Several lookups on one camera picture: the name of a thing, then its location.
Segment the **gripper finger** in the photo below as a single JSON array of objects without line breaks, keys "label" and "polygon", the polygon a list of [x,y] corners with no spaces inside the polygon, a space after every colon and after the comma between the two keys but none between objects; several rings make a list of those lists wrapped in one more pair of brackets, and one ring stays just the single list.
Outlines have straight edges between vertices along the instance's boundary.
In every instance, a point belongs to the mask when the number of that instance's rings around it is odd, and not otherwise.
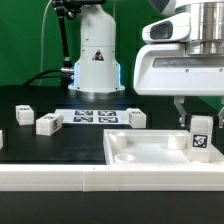
[{"label": "gripper finger", "polygon": [[219,128],[224,127],[224,97],[221,97],[221,104],[222,104],[222,108],[220,112],[218,113]]}]

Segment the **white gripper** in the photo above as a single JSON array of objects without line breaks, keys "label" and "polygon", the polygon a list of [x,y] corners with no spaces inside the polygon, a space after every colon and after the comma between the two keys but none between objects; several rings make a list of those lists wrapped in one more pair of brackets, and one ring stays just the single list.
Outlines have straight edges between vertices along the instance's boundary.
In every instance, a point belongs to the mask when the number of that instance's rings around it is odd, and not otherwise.
[{"label": "white gripper", "polygon": [[175,96],[184,127],[184,96],[224,96],[224,56],[187,56],[180,43],[145,45],[136,57],[133,86],[139,95]]}]

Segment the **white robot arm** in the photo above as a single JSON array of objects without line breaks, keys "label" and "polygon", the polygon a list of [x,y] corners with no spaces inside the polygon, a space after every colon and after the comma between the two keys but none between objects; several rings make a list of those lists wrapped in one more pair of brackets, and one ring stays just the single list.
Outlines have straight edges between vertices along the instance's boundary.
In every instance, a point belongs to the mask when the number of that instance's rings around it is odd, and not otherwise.
[{"label": "white robot arm", "polygon": [[[224,100],[224,0],[148,1],[165,18],[142,30],[136,93],[172,96],[182,118],[187,96]],[[81,52],[70,89],[89,98],[121,90],[113,19],[99,5],[84,6],[81,16]]]}]

